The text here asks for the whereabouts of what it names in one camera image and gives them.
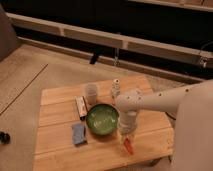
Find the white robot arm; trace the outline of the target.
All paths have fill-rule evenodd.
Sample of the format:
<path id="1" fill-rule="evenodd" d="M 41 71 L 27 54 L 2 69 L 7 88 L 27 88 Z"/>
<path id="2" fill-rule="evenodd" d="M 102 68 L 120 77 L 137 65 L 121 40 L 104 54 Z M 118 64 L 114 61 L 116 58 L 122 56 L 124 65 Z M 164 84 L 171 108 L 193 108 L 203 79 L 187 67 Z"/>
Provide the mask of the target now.
<path id="1" fill-rule="evenodd" d="M 150 94 L 126 92 L 115 105 L 123 133 L 132 132 L 132 112 L 176 113 L 171 171 L 213 171 L 213 79 Z"/>

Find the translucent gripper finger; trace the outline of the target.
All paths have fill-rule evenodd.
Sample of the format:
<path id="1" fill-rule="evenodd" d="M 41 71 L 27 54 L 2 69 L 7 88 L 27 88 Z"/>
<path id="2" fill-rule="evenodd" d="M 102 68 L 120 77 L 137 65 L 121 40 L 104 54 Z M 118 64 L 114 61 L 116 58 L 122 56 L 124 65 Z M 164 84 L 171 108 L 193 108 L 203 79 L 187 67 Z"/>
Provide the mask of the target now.
<path id="1" fill-rule="evenodd" d="M 119 143 L 120 143 L 121 148 L 125 148 L 125 145 L 124 145 L 125 139 L 126 139 L 125 135 L 119 135 Z"/>
<path id="2" fill-rule="evenodd" d="M 135 134 L 134 133 L 130 134 L 129 138 L 130 138 L 131 147 L 134 148 Z"/>

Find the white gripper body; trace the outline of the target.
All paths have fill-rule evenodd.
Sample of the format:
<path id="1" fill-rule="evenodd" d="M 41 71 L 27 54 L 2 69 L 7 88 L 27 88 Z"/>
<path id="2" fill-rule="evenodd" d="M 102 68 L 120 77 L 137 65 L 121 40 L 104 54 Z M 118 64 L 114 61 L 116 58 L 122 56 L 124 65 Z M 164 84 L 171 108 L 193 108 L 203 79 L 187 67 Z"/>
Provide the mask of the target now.
<path id="1" fill-rule="evenodd" d="M 137 128 L 135 111 L 121 112 L 118 118 L 118 130 L 122 135 L 130 134 Z"/>

